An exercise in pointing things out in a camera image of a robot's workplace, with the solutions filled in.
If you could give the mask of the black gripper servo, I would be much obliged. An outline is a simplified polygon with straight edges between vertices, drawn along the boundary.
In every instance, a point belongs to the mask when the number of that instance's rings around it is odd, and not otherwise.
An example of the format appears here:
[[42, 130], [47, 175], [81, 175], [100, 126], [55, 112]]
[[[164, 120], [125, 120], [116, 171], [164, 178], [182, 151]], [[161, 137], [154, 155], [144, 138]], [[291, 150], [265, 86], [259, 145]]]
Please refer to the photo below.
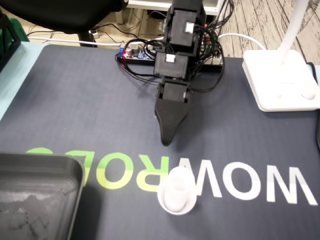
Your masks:
[[178, 127], [189, 113], [191, 91], [191, 84], [183, 80], [164, 79], [159, 84], [155, 116], [164, 146], [172, 143]]

